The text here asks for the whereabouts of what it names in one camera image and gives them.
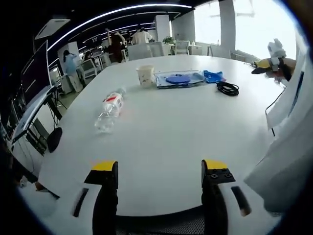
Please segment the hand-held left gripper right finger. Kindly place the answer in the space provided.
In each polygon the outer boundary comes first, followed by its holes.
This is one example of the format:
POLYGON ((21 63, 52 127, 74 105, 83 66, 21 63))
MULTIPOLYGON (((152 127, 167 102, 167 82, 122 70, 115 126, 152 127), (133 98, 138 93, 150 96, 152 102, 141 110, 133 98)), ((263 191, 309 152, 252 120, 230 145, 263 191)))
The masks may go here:
POLYGON ((201 203, 205 235, 228 234, 228 211, 219 185, 235 182, 228 166, 221 161, 201 161, 201 203))

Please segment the person's right hand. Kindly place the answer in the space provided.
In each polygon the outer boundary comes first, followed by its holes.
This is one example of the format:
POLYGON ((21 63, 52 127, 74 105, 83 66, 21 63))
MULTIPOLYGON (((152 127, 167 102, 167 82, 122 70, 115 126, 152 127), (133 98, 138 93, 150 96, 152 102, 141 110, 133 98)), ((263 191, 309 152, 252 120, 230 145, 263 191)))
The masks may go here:
POLYGON ((290 58, 283 58, 280 60, 278 70, 274 72, 274 78, 276 81, 290 81, 294 73, 296 66, 296 60, 290 58))

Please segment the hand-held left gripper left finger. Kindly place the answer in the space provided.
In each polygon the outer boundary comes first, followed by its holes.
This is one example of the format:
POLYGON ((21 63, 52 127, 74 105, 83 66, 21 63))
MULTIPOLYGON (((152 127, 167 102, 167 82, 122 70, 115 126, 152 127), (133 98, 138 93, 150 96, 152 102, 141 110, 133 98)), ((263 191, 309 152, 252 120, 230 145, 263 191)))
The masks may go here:
POLYGON ((77 219, 85 219, 88 234, 116 234, 117 190, 118 161, 95 163, 83 181, 71 213, 77 219))

